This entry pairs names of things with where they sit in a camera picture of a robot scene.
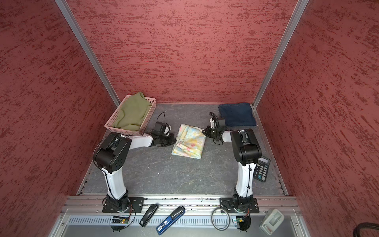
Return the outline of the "pastel floral skirt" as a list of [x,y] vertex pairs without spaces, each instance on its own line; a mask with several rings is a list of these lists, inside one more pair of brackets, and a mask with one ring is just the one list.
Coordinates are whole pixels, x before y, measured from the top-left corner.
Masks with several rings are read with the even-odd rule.
[[200,160],[206,140],[202,131],[202,128],[181,124],[171,154]]

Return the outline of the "blue denim skirt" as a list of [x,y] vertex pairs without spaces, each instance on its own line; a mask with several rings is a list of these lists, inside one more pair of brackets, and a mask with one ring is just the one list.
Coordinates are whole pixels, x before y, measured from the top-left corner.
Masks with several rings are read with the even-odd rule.
[[228,127],[257,125],[249,103],[219,105],[219,111]]

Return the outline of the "olive green garment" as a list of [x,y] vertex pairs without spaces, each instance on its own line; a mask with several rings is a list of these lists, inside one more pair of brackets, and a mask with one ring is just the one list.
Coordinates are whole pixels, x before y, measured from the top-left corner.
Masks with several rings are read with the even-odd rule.
[[117,118],[112,127],[138,131],[146,118],[152,104],[142,92],[130,96],[121,105]]

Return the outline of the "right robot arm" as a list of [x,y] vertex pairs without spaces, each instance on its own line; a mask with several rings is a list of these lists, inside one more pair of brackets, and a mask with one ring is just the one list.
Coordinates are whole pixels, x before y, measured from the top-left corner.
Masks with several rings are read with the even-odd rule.
[[208,126],[202,134],[222,144],[232,144],[233,154],[238,163],[237,183],[234,188],[233,197],[229,199],[232,204],[220,205],[233,208],[238,213],[259,213],[258,201],[253,195],[254,170],[258,165],[262,151],[258,140],[252,129],[225,131],[222,128]]

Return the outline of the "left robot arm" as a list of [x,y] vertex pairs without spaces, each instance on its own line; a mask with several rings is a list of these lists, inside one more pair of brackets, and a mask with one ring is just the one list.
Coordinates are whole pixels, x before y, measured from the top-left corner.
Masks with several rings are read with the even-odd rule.
[[107,195],[103,199],[103,213],[126,213],[141,209],[136,201],[131,201],[123,180],[122,169],[128,152],[132,149],[152,146],[167,147],[176,143],[173,133],[168,135],[151,136],[142,135],[125,136],[111,132],[95,148],[93,163],[102,172],[106,185]]

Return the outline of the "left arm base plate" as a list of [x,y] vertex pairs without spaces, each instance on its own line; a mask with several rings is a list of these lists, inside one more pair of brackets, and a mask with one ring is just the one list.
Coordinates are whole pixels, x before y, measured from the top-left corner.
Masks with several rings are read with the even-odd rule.
[[143,197],[130,197],[123,200],[113,200],[110,197],[103,199],[103,213],[129,213],[134,211],[136,213],[141,213],[143,204]]

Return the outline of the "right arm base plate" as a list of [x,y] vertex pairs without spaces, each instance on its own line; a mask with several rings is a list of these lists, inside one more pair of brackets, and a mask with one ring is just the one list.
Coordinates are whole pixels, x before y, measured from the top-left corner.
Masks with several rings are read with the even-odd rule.
[[228,213],[260,213],[257,199],[250,196],[247,198],[220,198],[220,207],[227,210]]

